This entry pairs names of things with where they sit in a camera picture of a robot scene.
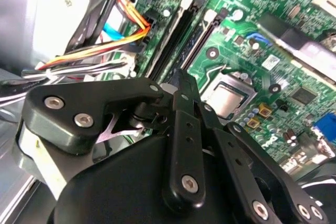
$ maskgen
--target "motherboard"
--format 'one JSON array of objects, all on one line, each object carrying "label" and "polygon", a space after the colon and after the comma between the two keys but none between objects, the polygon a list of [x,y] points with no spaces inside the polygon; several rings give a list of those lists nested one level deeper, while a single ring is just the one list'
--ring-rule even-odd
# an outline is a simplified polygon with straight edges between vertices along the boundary
[{"label": "motherboard", "polygon": [[136,8],[151,23],[137,77],[163,83],[188,70],[222,124],[239,123],[289,173],[334,156],[336,0],[136,0]]}]

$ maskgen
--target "black ram slot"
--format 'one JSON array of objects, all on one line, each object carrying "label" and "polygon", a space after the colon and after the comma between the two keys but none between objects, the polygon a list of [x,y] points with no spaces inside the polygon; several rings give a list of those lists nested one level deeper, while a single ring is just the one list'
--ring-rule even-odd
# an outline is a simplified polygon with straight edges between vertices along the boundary
[{"label": "black ram slot", "polygon": [[165,82],[170,81],[176,69],[179,68],[188,69],[190,67],[190,65],[196,59],[196,56],[198,55],[199,51],[203,48],[203,46],[209,39],[213,30],[221,24],[221,22],[227,17],[227,15],[228,10],[222,8],[219,14],[217,14],[214,20],[211,22],[205,33],[203,33],[204,32],[203,26],[197,26],[195,28],[193,34],[191,35],[190,39],[187,41],[181,54],[179,55],[179,58],[177,59],[176,63],[167,74]]},{"label": "black ram slot", "polygon": [[186,32],[190,28],[190,25],[196,16],[199,9],[204,4],[205,0],[194,0],[193,4],[188,10],[185,10],[182,17],[178,21],[174,31],[171,33],[171,36],[162,50],[162,53],[157,61],[156,66],[153,68],[153,71],[150,73],[149,78],[156,81],[159,76],[162,74],[164,69],[167,67],[170,62],[170,56],[173,55],[175,49],[183,40]]}]

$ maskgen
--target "screw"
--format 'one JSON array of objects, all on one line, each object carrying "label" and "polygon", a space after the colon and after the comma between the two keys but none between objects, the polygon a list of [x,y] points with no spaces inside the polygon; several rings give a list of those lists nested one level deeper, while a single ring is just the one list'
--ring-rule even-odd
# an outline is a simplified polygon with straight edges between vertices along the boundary
[{"label": "screw", "polygon": [[93,118],[85,113],[80,113],[75,116],[75,123],[82,128],[93,126]]},{"label": "screw", "polygon": [[298,205],[299,211],[302,214],[302,216],[306,217],[308,220],[310,220],[310,214],[308,210],[303,205]]},{"label": "screw", "polygon": [[59,110],[64,107],[64,102],[58,97],[47,97],[44,100],[44,104],[52,110]]},{"label": "screw", "polygon": [[181,94],[181,96],[183,97],[183,99],[185,99],[185,100],[189,100],[189,98],[185,95],[185,94]]},{"label": "screw", "polygon": [[256,214],[263,220],[268,219],[268,212],[266,207],[260,203],[259,201],[255,200],[252,202],[252,206]]},{"label": "screw", "polygon": [[207,110],[207,111],[211,111],[212,110],[212,108],[211,108],[211,106],[210,105],[208,105],[208,104],[204,104],[204,108]]},{"label": "screw", "polygon": [[195,194],[198,191],[198,183],[192,176],[184,175],[182,185],[189,193]]},{"label": "screw", "polygon": [[237,131],[237,132],[242,132],[242,130],[241,130],[241,129],[239,128],[239,126],[236,125],[236,124],[233,125],[233,128],[234,128],[235,131]]},{"label": "screw", "polygon": [[150,85],[149,86],[152,90],[154,90],[154,91],[158,91],[159,89],[156,87],[156,86],[154,86],[154,85]]},{"label": "screw", "polygon": [[310,208],[311,208],[311,210],[313,211],[313,214],[314,214],[317,218],[319,218],[320,220],[323,220],[323,216],[322,216],[322,214],[320,213],[320,211],[319,211],[316,207],[314,207],[314,206],[310,206]]}]

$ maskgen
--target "black plastic arm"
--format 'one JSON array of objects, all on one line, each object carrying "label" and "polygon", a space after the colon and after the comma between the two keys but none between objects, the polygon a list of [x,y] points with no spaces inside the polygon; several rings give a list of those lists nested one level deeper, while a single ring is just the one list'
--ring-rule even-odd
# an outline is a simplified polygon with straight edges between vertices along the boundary
[{"label": "black plastic arm", "polygon": [[[147,78],[41,86],[28,93],[22,119],[31,132],[61,150],[87,154],[106,126],[105,116],[133,110],[140,102],[152,103],[163,95],[158,84]],[[62,99],[64,107],[48,108],[47,97]],[[76,125],[74,117],[80,113],[90,115],[93,126]]]},{"label": "black plastic arm", "polygon": [[[238,139],[239,146],[253,160],[252,173],[270,190],[270,202],[283,223],[328,223],[323,210],[238,124],[228,123],[225,129]],[[321,214],[316,216],[312,209]]]}]

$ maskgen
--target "sticker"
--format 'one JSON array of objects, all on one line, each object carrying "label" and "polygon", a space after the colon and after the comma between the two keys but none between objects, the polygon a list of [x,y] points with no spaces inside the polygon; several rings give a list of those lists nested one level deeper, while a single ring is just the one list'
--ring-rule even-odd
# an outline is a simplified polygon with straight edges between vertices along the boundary
[{"label": "sticker", "polygon": [[270,55],[267,59],[261,64],[268,71],[272,70],[278,63],[280,59],[274,55]]}]

